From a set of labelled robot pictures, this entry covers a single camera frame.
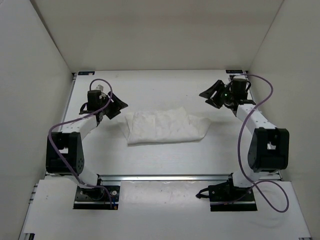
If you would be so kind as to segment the white pleated skirt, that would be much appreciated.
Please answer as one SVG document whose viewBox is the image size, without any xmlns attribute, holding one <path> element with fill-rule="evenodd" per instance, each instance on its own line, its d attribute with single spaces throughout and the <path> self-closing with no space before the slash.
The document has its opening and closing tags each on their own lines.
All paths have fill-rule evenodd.
<svg viewBox="0 0 320 240">
<path fill-rule="evenodd" d="M 206 117 L 188 114 L 184 107 L 130 112 L 118 122 L 129 146 L 200 141 L 211 123 Z"/>
</svg>

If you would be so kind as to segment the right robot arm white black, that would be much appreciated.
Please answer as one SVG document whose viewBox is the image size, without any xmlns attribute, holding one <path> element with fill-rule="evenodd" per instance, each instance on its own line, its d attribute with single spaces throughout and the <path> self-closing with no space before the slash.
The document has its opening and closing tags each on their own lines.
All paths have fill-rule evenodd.
<svg viewBox="0 0 320 240">
<path fill-rule="evenodd" d="M 238 160 L 240 169 L 231 174 L 231 183 L 224 187 L 224 195 L 236 200 L 242 188 L 249 188 L 262 176 L 284 170 L 289 163 L 289 131 L 272 124 L 258 110 L 259 104 L 248 98 L 251 83 L 243 75 L 231 75 L 229 82 L 217 80 L 200 93 L 205 102 L 217 109 L 226 107 L 242 121 L 241 130 L 252 135 L 245 163 Z"/>
</svg>

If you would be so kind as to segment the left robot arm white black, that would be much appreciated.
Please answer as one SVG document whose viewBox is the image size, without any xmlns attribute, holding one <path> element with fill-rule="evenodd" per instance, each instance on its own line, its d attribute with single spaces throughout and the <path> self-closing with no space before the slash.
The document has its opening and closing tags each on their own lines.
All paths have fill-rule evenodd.
<svg viewBox="0 0 320 240">
<path fill-rule="evenodd" d="M 87 102 L 80 107 L 79 120 L 70 120 L 62 131 L 48 134 L 46 171 L 67 176 L 87 188 L 87 193 L 93 199 L 101 198 L 105 187 L 99 183 L 99 175 L 85 166 L 82 141 L 99 126 L 104 117 L 111 120 L 127 107 L 128 104 L 112 92 L 105 94 L 101 90 L 89 90 Z"/>
</svg>

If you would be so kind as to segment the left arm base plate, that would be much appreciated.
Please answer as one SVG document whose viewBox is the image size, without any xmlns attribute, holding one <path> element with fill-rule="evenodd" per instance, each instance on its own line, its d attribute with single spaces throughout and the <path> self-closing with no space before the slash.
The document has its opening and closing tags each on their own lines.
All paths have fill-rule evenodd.
<svg viewBox="0 0 320 240">
<path fill-rule="evenodd" d="M 120 199 L 120 185 L 106 185 L 108 194 L 101 188 L 77 187 L 74 197 L 73 209 L 75 210 L 118 210 Z"/>
</svg>

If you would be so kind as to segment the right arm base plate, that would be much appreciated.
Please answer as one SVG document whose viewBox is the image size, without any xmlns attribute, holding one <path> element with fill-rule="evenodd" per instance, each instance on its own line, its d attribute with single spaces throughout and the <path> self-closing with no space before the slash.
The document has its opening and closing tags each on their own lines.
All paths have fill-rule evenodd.
<svg viewBox="0 0 320 240">
<path fill-rule="evenodd" d="M 255 212 L 258 210 L 254 193 L 250 187 L 235 187 L 231 183 L 209 185 L 196 195 L 198 199 L 209 199 L 211 212 Z"/>
</svg>

